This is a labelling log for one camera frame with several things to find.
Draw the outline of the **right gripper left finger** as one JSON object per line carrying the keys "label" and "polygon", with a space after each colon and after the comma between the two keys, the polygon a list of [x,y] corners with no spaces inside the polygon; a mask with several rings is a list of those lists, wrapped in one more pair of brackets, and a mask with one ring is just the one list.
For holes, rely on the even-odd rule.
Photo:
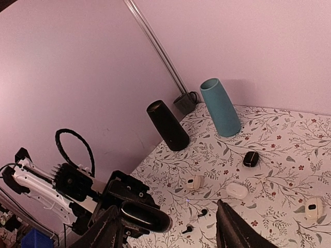
{"label": "right gripper left finger", "polygon": [[92,227],[76,241],[76,247],[123,247],[121,217],[118,208],[111,206]]}

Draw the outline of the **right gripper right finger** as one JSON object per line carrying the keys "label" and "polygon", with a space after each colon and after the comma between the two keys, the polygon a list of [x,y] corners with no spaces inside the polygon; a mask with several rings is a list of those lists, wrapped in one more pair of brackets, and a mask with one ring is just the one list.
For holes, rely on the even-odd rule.
{"label": "right gripper right finger", "polygon": [[221,199],[217,201],[216,241],[218,247],[275,247]]}

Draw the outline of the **black gold-trim charging case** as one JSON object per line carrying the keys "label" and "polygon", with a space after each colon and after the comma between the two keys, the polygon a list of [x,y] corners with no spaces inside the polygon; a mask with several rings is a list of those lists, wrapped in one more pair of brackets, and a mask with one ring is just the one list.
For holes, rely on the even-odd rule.
{"label": "black gold-trim charging case", "polygon": [[119,212],[130,224],[155,233],[166,233],[173,225],[171,217],[165,212],[138,202],[123,202]]}

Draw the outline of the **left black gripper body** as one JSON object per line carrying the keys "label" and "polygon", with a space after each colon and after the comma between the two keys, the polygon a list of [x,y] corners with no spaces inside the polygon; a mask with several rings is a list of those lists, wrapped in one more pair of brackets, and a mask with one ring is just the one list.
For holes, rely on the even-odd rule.
{"label": "left black gripper body", "polygon": [[[160,206],[155,203],[148,191],[149,187],[143,182],[119,170],[114,171],[102,194],[97,198],[97,205],[90,223],[95,223],[111,206],[116,206],[119,212],[122,203],[127,201],[142,203],[160,210]],[[128,228],[139,228],[125,221],[122,217],[121,219]]]}

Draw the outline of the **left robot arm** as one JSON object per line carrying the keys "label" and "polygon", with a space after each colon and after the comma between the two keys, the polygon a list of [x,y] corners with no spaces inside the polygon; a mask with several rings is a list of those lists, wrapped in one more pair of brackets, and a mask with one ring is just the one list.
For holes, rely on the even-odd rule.
{"label": "left robot arm", "polygon": [[13,191],[43,204],[78,235],[84,234],[109,207],[120,207],[125,201],[160,209],[148,194],[147,185],[119,170],[106,183],[69,163],[57,165],[48,174],[32,162],[23,147],[14,157],[14,167],[5,168],[2,177]]}

